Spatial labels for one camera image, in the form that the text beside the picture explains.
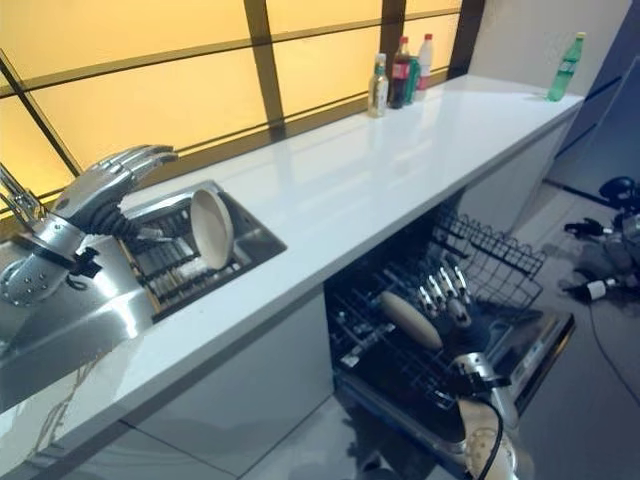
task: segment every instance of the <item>white cabinet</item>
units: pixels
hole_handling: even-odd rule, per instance
[[[268,324],[137,428],[234,475],[251,468],[333,391],[321,290]]]
[[[458,211],[499,231],[510,231],[547,174],[575,114],[515,152],[469,185]]]
[[[136,430],[102,449],[64,480],[233,480]]]

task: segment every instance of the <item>cable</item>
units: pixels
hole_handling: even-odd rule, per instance
[[[496,418],[498,419],[498,432],[496,433],[496,441],[494,442],[493,447],[491,447],[491,452],[489,453],[489,457],[484,464],[484,468],[476,479],[485,480],[485,478],[487,478],[489,470],[491,469],[491,465],[493,465],[493,462],[496,459],[496,455],[498,455],[498,450],[500,449],[500,442],[502,442],[502,432],[504,430],[504,421],[502,420],[502,415],[500,415],[498,409],[494,407],[490,401],[487,401],[484,398],[474,398],[474,400],[486,405],[491,410],[493,410],[493,413],[496,414]]]
[[[600,342],[600,337],[598,336],[598,331],[596,330],[596,324],[595,324],[595,321],[593,320],[593,309],[591,305],[589,305],[589,320],[591,322],[591,330],[593,331],[593,336],[596,339],[596,345],[598,345],[598,349],[600,350],[600,353],[602,354],[606,362],[609,364],[609,367],[611,367],[611,370],[613,370],[613,373],[616,375],[616,377],[618,377],[618,380],[620,380],[620,383],[622,383],[622,386],[627,390],[627,393],[631,395],[631,398],[633,398],[633,400],[636,402],[636,405],[640,407],[640,397],[638,397],[638,394],[636,394],[636,392],[634,392],[631,386],[626,382],[626,380],[620,373],[620,370],[618,370],[618,367],[616,367],[615,363],[613,363],[613,360],[611,360],[606,350],[602,346],[602,343]]]

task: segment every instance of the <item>floor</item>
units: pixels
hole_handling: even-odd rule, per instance
[[[575,314],[577,328],[522,417],[525,445],[539,480],[640,480],[640,408],[597,349],[589,309],[561,292],[581,244],[564,223],[589,216],[607,222],[605,207],[543,185],[514,236],[549,255],[538,274],[539,305]],[[640,394],[640,303],[593,307],[599,336],[631,387]],[[348,399],[329,398],[244,480],[357,480],[357,466],[381,451],[383,465],[401,466],[402,480],[423,480],[432,460]],[[428,480],[451,480],[436,467]]]

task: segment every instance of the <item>white plate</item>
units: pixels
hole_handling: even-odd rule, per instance
[[[191,199],[191,229],[200,255],[211,268],[220,270],[233,250],[233,223],[217,193],[197,190]]]

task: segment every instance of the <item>bottle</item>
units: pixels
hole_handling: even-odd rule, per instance
[[[585,35],[586,34],[584,32],[578,32],[573,45],[569,47],[562,57],[562,62],[560,63],[560,67],[558,67],[556,78],[549,89],[549,93],[547,94],[548,100],[557,102],[564,97],[567,86],[571,81],[571,77],[573,77],[573,73],[576,71],[578,62],[580,61],[580,55],[582,55],[582,42]]]
[[[420,63],[420,78],[416,85],[416,93],[414,100],[419,102],[424,100],[427,95],[427,86],[429,85],[429,75],[431,73],[431,59],[433,58],[433,35],[426,33],[424,42],[418,52],[418,63]]]
[[[389,95],[389,79],[384,73],[387,65],[387,55],[377,53],[373,75],[369,80],[369,116],[382,117],[387,110],[387,97]]]
[[[416,93],[416,87],[418,86],[418,80],[420,79],[420,63],[418,63],[418,57],[411,57],[409,60],[409,78],[407,79],[407,85],[404,89],[404,104],[410,105],[413,103],[413,97]]]
[[[411,55],[409,55],[409,38],[400,37],[400,46],[393,57],[391,70],[391,108],[402,108],[404,105],[405,89],[409,79]]]

